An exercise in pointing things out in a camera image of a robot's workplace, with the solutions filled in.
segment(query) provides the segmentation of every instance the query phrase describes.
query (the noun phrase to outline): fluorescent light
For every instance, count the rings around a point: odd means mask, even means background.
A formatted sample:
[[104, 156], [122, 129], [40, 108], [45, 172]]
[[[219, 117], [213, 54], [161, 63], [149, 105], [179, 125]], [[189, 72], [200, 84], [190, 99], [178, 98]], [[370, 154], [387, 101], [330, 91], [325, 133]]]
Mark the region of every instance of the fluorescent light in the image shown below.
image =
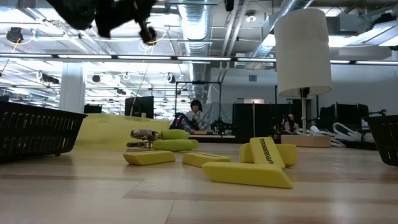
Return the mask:
[[341, 63], [349, 63], [349, 60], [330, 60], [332, 64], [341, 64]]
[[380, 44], [381, 47], [395, 47], [398, 45], [398, 35]]
[[224, 61], [231, 60], [229, 57], [177, 57], [178, 60], [203, 60], [203, 61]]
[[398, 62], [388, 61], [357, 61], [357, 65], [398, 65]]
[[239, 62], [276, 62], [276, 58], [238, 58]]
[[110, 55], [58, 55], [60, 58], [91, 58], [91, 59], [111, 59]]
[[52, 58], [52, 55], [44, 55], [44, 54], [0, 54], [0, 57], [36, 57], [36, 58]]
[[133, 59], [133, 60], [171, 60], [167, 56], [118, 56], [119, 59]]

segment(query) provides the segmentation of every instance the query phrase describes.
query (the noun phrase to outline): ceiling light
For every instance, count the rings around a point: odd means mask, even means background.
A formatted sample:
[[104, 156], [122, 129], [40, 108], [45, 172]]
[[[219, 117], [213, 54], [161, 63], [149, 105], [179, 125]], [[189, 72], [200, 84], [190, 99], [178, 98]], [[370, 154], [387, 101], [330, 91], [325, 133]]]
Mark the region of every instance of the ceiling light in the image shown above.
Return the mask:
[[238, 58], [239, 62], [276, 62], [276, 58]]
[[398, 62], [388, 61], [357, 61], [357, 65], [398, 65]]
[[112, 59], [110, 55], [58, 55], [60, 58]]
[[203, 60], [203, 61], [225, 61], [228, 62], [231, 58], [228, 57], [177, 57], [178, 60]]
[[395, 47], [398, 46], [398, 35], [380, 44], [381, 47]]
[[256, 11], [255, 10], [248, 10], [245, 13], [245, 16], [247, 16], [246, 18], [246, 22], [254, 22], [257, 20], [257, 17], [255, 16]]
[[0, 54], [0, 57], [52, 58], [52, 55], [46, 55], [46, 54]]
[[133, 60], [171, 60], [167, 56], [118, 56], [119, 59], [133, 59]]

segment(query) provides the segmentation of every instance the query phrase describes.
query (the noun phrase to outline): exposed duct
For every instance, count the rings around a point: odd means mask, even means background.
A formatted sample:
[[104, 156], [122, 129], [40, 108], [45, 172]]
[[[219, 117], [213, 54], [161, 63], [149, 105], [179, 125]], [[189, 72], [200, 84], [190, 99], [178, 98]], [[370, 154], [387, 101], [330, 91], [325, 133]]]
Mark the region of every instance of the exposed duct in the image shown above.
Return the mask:
[[[280, 10], [271, 16], [267, 16], [266, 21], [262, 25], [263, 38], [264, 40], [258, 46], [258, 48], [252, 53], [251, 57], [266, 57], [269, 52], [272, 50], [273, 46], [267, 45], [265, 42], [266, 37], [274, 28], [276, 22], [284, 15], [297, 10], [297, 9], [305, 9], [311, 5], [313, 0], [285, 0], [280, 6]], [[266, 66], [259, 62], [249, 62], [245, 64], [245, 69], [247, 70], [255, 70], [255, 69], [264, 69]]]
[[[204, 5], [179, 5], [178, 9], [181, 15], [181, 27], [183, 37], [186, 40], [206, 40], [210, 33], [210, 6]], [[185, 50], [189, 56], [207, 56], [210, 45], [206, 43], [186, 43]], [[207, 64], [190, 64], [191, 81], [209, 81], [210, 68]], [[205, 96], [199, 90], [195, 90], [196, 98]]]

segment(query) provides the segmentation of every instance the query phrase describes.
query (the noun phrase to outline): white column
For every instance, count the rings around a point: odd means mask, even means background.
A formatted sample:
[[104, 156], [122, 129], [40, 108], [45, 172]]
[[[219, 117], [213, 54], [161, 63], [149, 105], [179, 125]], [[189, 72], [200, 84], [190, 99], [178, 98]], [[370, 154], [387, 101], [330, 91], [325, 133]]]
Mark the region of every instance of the white column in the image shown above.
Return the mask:
[[82, 63], [63, 63], [60, 110], [84, 113], [86, 78]]

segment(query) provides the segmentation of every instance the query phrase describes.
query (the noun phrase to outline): woman with dark hair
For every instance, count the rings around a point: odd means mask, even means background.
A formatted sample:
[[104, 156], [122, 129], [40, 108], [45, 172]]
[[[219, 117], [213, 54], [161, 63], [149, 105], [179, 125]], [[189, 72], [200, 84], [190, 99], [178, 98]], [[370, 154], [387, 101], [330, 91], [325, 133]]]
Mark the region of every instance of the woman with dark hair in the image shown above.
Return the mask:
[[208, 119], [205, 117], [199, 100], [192, 100], [191, 111], [185, 116], [189, 121], [185, 121], [184, 128], [189, 133], [204, 131], [208, 126]]

